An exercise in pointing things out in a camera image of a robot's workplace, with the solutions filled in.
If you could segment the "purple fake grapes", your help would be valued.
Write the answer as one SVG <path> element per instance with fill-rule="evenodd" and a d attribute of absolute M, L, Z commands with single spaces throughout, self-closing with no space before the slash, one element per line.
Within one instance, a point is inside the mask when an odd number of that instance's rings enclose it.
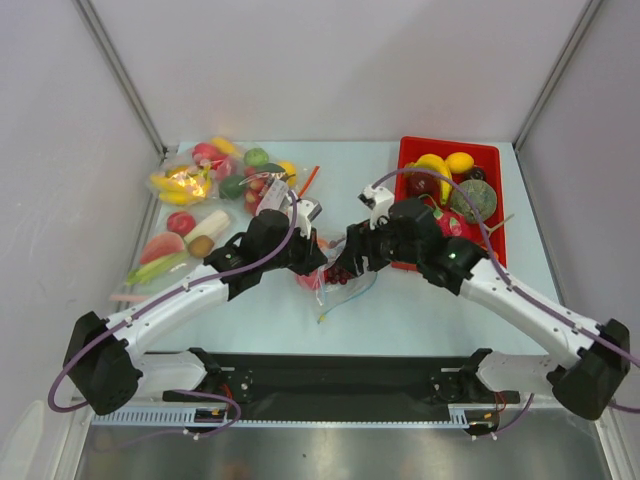
<path fill-rule="evenodd" d="M 324 280 L 329 285 L 346 285 L 353 276 L 344 268 L 332 266 L 324 272 Z"/>

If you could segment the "red fake apple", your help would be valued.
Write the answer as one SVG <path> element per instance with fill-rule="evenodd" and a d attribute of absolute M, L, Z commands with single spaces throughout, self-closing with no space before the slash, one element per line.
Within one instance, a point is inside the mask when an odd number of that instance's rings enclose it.
<path fill-rule="evenodd" d="M 318 272 L 313 272 L 309 275 L 297 275 L 295 279 L 299 286 L 309 291 L 317 291 L 323 285 L 322 275 Z"/>

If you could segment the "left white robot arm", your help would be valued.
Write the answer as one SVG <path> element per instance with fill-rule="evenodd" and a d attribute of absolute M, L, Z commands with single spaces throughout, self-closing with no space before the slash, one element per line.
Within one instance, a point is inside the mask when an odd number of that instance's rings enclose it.
<path fill-rule="evenodd" d="M 323 266 L 327 259 L 311 225 L 320 210 L 308 200 L 286 212 L 263 210 L 246 231 L 212 250 L 174 285 L 107 318 L 84 314 L 75 322 L 62 376 L 98 415 L 115 412 L 143 391 L 188 390 L 199 400 L 211 399 L 220 376 L 208 368 L 203 353 L 187 350 L 152 359 L 150 348 L 196 315 L 259 285 L 268 272 L 307 275 Z"/>

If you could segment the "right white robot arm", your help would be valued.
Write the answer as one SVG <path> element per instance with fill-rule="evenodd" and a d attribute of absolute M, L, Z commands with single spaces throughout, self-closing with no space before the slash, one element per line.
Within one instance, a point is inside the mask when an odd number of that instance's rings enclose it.
<path fill-rule="evenodd" d="M 509 355 L 480 349 L 461 376 L 463 393 L 484 401 L 498 391 L 550 395 L 571 413 L 597 420 L 630 371 L 630 332 L 599 323 L 551 301 L 515 279 L 474 242 L 445 236 L 418 199 L 397 201 L 384 188 L 360 201 L 369 219 L 352 224 L 337 263 L 351 275 L 411 264 L 431 285 L 495 313 L 543 349 Z"/>

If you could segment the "clear zip bag blue seal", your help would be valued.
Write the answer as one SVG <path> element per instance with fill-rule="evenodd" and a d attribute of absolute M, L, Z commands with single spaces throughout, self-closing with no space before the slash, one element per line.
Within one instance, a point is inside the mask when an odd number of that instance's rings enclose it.
<path fill-rule="evenodd" d="M 376 282 L 375 272 L 366 272 L 360 277 L 354 277 L 346 285 L 329 285 L 325 283 L 324 272 L 332 266 L 338 266 L 336 260 L 346 243 L 346 235 L 328 235 L 318 238 L 318 244 L 327 257 L 327 263 L 314 272 L 322 275 L 323 285 L 317 291 L 306 292 L 310 301 L 310 311 L 318 324 L 323 323 L 327 316 L 341 305 L 366 293 Z"/>

